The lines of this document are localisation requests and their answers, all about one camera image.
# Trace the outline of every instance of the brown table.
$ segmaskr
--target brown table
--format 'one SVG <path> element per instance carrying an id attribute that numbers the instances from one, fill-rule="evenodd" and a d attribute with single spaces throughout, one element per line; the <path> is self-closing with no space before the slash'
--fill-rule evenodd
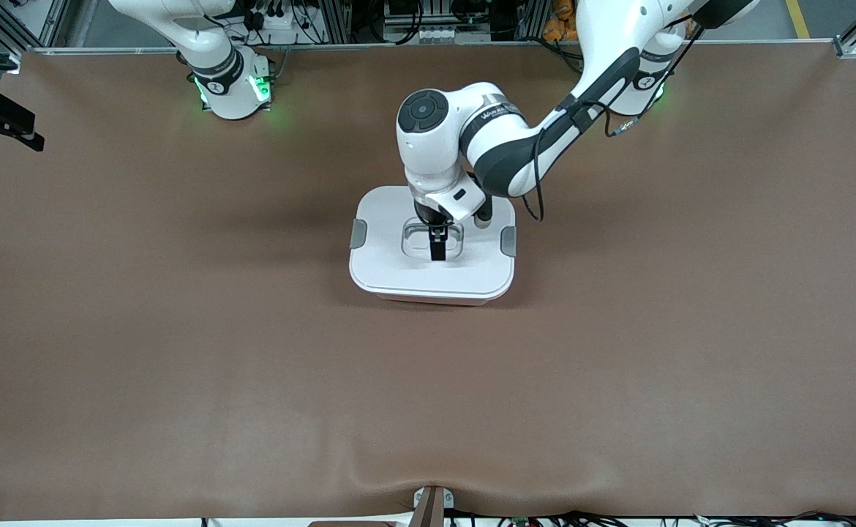
<path id="1" fill-rule="evenodd" d="M 172 56 L 27 56 L 0 89 L 0 520 L 402 510 L 856 513 L 856 66 L 699 45 L 522 213 L 488 307 L 359 291 L 394 113 L 488 80 L 532 120 L 548 51 L 294 53 L 273 109 L 198 110 Z"/>

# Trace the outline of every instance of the table surface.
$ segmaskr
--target table surface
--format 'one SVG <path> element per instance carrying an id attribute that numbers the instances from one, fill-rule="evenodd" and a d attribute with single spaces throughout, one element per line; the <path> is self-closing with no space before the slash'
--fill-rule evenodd
<path id="1" fill-rule="evenodd" d="M 549 173 L 505 296 L 365 294 L 351 220 L 404 182 L 398 104 L 480 80 L 535 121 L 575 77 L 538 47 L 296 51 L 223 122 L 172 56 L 27 56 L 0 520 L 388 513 L 429 483 L 496 515 L 856 512 L 855 64 L 699 45 Z"/>

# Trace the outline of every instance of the white robotic arm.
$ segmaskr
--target white robotic arm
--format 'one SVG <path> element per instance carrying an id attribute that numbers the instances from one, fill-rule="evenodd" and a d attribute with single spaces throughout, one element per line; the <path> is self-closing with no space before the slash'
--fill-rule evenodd
<path id="1" fill-rule="evenodd" d="M 234 46 L 221 27 L 193 29 L 233 9 L 235 0 L 110 0 L 114 9 L 152 27 L 173 43 L 194 71 L 204 102 L 217 116 L 241 119 L 271 99 L 269 61 L 247 46 Z"/>
<path id="2" fill-rule="evenodd" d="M 637 96 L 644 92 L 636 99 L 647 105 L 656 93 L 649 88 L 660 80 L 653 71 L 664 72 L 682 42 L 680 28 L 669 25 L 698 3 L 579 0 L 581 80 L 535 127 L 529 127 L 491 83 L 411 94 L 399 110 L 396 138 L 421 220 L 432 226 L 461 223 L 481 210 L 488 196 L 528 193 L 536 186 L 536 173 L 541 179 L 601 116 L 604 106 L 616 110 L 615 101 L 628 90 Z M 759 0 L 702 0 L 692 15 L 703 28 L 719 27 L 756 3 Z M 638 78 L 652 80 L 637 86 L 633 81 Z M 476 180 L 462 169 L 461 154 L 474 167 Z"/>

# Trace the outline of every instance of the robotic arm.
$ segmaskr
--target robotic arm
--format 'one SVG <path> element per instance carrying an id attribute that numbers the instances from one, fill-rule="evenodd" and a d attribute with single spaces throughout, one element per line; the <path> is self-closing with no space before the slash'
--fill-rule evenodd
<path id="1" fill-rule="evenodd" d="M 152 27 L 177 47 L 194 71 L 204 102 L 224 119 L 251 116 L 271 99 L 269 60 L 234 46 L 222 27 L 194 29 L 204 17 L 233 9 L 235 0 L 110 0 L 114 9 Z"/>
<path id="2" fill-rule="evenodd" d="M 399 109 L 396 139 L 419 219 L 429 226 L 461 223 L 479 217 L 488 196 L 522 196 L 598 120 L 604 107 L 615 110 L 613 104 L 623 94 L 637 91 L 648 92 L 642 97 L 648 106 L 648 97 L 656 93 L 649 88 L 661 80 L 648 71 L 663 73 L 666 67 L 646 63 L 671 62 L 683 35 L 669 25 L 698 3 L 579 0 L 581 80 L 535 127 L 529 127 L 519 109 L 491 83 L 411 94 Z M 759 0 L 700 3 L 692 18 L 700 27 L 713 29 L 742 17 Z M 476 180 L 461 166 L 461 154 L 474 167 Z"/>

